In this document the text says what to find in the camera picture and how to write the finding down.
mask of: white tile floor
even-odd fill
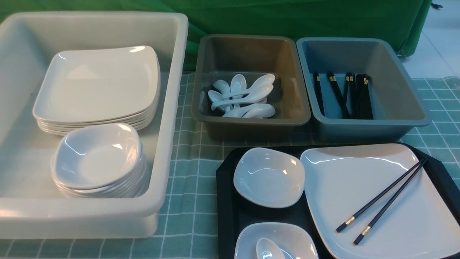
[[[460,0],[434,0],[415,54],[403,61],[412,78],[460,77]]]

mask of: white plastic bin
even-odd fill
[[[156,12],[18,13],[0,25],[0,239],[152,235],[165,198],[188,20]],[[153,122],[139,131],[152,166],[137,198],[66,199],[50,158],[61,137],[42,132],[32,106],[48,65],[64,50],[148,45],[161,67]]]

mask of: gray plastic bin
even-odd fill
[[[236,74],[247,85],[272,73],[276,79],[267,103],[276,113],[271,118],[223,118],[211,111],[207,92],[223,79],[230,83]],[[210,138],[226,141],[281,141],[295,127],[306,124],[310,105],[295,42],[285,37],[257,35],[208,35],[201,39],[196,63],[191,111],[203,122]]]
[[[320,138],[337,143],[398,141],[413,127],[431,122],[429,110],[412,80],[392,51],[378,39],[302,38],[297,41],[300,63],[317,120]],[[340,107],[325,74],[333,72],[344,86],[347,72],[371,76],[369,94],[374,120],[341,119]],[[323,116],[315,95],[312,74],[320,74]]]

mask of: green cloth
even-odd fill
[[[210,33],[367,37],[412,55],[431,0],[0,0],[15,12],[98,10],[179,12],[189,18],[184,70],[194,70],[200,38]]]

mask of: gold chopstick band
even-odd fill
[[[351,222],[353,222],[355,220],[355,217],[352,216],[351,218],[349,218],[347,221],[345,221],[345,224],[349,225]]]
[[[362,232],[361,232],[361,235],[366,235],[369,230],[371,229],[371,227],[367,226]]]

